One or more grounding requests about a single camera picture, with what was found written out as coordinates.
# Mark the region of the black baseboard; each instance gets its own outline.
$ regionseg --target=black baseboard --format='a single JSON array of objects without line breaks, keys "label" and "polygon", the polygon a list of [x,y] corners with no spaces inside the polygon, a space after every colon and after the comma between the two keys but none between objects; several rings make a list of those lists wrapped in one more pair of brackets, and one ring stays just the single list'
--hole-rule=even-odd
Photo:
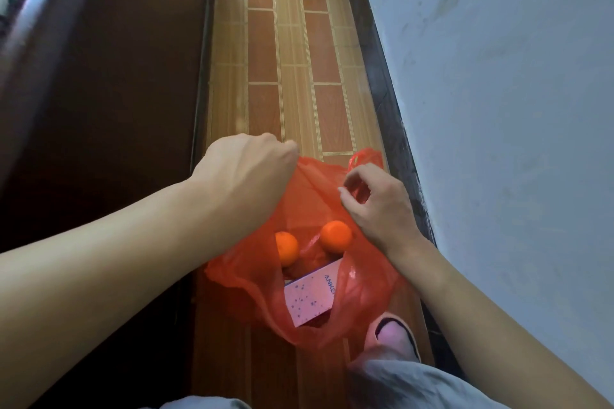
[{"label": "black baseboard", "polygon": [[[373,19],[371,4],[369,0],[349,0],[349,2],[354,15],[358,41],[365,62],[366,76],[373,96],[373,104],[380,125],[390,173],[405,185],[418,228],[427,239],[435,244],[429,214],[425,210],[422,191],[420,190],[418,172],[405,134],[401,112],[398,109],[397,96],[394,93],[384,49]],[[465,376],[437,323],[424,304],[422,309],[429,331],[435,365],[449,374],[464,379]]]}]

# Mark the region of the orange fruit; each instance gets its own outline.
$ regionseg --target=orange fruit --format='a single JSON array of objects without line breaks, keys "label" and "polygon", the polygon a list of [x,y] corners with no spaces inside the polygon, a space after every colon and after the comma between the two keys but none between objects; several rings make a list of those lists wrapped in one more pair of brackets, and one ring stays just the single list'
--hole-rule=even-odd
[{"label": "orange fruit", "polygon": [[298,259],[298,241],[296,238],[285,231],[275,233],[277,241],[277,251],[282,267],[291,266]]},{"label": "orange fruit", "polygon": [[343,254],[352,244],[352,230],[339,220],[328,222],[320,231],[320,244],[325,251]]}]

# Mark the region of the tiled floor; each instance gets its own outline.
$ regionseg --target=tiled floor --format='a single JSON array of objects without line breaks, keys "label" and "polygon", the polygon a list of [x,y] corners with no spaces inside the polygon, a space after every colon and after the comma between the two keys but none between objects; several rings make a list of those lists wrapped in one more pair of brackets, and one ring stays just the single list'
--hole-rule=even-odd
[{"label": "tiled floor", "polygon": [[[303,156],[346,166],[382,150],[349,0],[216,0],[207,144],[247,132],[298,142]],[[192,392],[241,398],[255,409],[345,407],[344,369],[364,336],[318,352],[218,312],[198,275]],[[409,285],[391,308],[432,362],[420,302]]]}]

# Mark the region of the pants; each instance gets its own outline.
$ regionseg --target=pants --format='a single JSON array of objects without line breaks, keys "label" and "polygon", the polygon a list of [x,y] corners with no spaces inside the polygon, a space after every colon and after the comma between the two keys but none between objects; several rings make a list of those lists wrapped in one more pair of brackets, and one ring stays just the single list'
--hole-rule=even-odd
[{"label": "pants", "polygon": [[[469,383],[434,367],[403,360],[385,346],[363,352],[348,368],[354,409],[504,408]],[[161,409],[249,409],[238,399],[188,396]]]}]

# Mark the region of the pink box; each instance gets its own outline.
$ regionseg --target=pink box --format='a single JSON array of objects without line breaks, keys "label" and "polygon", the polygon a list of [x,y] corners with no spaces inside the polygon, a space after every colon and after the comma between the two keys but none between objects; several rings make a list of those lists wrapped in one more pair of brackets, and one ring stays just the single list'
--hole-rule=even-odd
[{"label": "pink box", "polygon": [[333,307],[341,262],[342,259],[336,260],[286,285],[286,305],[295,327],[300,327]]}]

